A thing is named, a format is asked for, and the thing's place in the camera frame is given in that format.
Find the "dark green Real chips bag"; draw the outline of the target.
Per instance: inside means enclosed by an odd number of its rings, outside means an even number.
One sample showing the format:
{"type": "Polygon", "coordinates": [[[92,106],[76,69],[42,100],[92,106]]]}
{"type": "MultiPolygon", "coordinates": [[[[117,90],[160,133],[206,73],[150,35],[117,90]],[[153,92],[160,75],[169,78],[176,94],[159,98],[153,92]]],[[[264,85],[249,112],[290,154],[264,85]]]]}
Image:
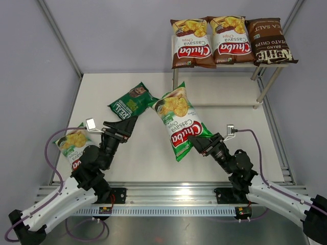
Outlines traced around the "dark green Real chips bag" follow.
{"type": "Polygon", "coordinates": [[[155,98],[149,92],[143,82],[140,82],[107,107],[109,107],[121,120],[124,120],[132,116],[140,116],[157,100],[158,98],[155,98]]]}

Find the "brown Chuba bag front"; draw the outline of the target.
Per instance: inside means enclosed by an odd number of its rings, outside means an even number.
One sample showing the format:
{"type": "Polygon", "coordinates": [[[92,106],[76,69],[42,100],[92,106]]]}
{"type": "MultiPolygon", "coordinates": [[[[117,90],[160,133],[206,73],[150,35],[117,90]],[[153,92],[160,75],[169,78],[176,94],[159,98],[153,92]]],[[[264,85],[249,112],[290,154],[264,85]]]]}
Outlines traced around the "brown Chuba bag front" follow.
{"type": "Polygon", "coordinates": [[[172,68],[216,68],[207,35],[208,17],[170,20],[174,31],[172,68]]]}

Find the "brown chuba bag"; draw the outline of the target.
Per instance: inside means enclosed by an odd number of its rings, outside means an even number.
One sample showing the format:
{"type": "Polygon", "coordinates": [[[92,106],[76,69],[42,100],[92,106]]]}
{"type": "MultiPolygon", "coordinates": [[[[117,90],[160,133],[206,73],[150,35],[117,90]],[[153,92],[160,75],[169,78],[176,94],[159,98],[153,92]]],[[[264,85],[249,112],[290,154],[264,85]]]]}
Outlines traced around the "brown chuba bag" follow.
{"type": "Polygon", "coordinates": [[[255,61],[245,27],[244,16],[210,16],[213,57],[216,64],[255,61]]]}
{"type": "Polygon", "coordinates": [[[170,20],[174,31],[172,68],[216,68],[207,35],[208,17],[170,20]]]}

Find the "brown Chuba bag back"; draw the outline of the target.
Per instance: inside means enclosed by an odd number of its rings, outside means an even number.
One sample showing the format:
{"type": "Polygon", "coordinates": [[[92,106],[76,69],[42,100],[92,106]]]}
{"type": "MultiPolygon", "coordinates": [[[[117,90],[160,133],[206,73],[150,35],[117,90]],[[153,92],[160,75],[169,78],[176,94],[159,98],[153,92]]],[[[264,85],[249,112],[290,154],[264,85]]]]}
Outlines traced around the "brown Chuba bag back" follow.
{"type": "Polygon", "coordinates": [[[210,16],[213,57],[216,64],[255,61],[245,27],[244,16],[210,16]]]}

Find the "brown Kettle chips bag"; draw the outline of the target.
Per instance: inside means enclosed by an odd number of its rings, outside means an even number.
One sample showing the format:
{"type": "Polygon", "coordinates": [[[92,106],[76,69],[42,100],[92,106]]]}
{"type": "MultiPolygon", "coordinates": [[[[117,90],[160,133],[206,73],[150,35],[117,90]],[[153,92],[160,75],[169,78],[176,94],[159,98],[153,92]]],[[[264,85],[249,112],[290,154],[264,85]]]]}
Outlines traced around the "brown Kettle chips bag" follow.
{"type": "Polygon", "coordinates": [[[285,40],[280,18],[246,20],[245,27],[256,66],[298,62],[285,40]]]}

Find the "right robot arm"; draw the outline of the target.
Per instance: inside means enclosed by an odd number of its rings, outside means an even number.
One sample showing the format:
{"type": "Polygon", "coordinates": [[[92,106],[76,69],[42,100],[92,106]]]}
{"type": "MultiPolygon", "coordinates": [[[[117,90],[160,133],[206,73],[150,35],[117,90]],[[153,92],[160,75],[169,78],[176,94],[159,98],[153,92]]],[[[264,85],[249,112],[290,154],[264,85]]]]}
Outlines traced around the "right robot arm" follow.
{"type": "Polygon", "coordinates": [[[326,198],[310,197],[269,182],[263,172],[253,170],[249,156],[243,150],[234,155],[219,134],[212,137],[190,136],[189,141],[202,156],[211,156],[229,174],[232,197],[237,202],[248,200],[267,207],[302,228],[311,240],[326,244],[326,198]]]}

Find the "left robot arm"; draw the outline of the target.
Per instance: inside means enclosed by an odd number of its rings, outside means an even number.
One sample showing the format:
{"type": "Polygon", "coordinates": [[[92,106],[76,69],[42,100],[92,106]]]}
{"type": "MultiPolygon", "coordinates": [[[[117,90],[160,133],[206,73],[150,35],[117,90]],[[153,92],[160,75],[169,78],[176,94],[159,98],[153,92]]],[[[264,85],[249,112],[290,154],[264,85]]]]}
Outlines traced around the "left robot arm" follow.
{"type": "Polygon", "coordinates": [[[81,208],[90,204],[114,205],[123,196],[112,189],[105,180],[108,170],[121,143],[131,137],[138,117],[132,116],[116,122],[105,121],[97,129],[93,118],[86,120],[83,129],[90,134],[100,134],[99,146],[87,146],[80,157],[81,163],[66,179],[60,180],[57,189],[30,208],[13,210],[9,214],[17,242],[20,244],[41,244],[58,224],[81,208]]]}

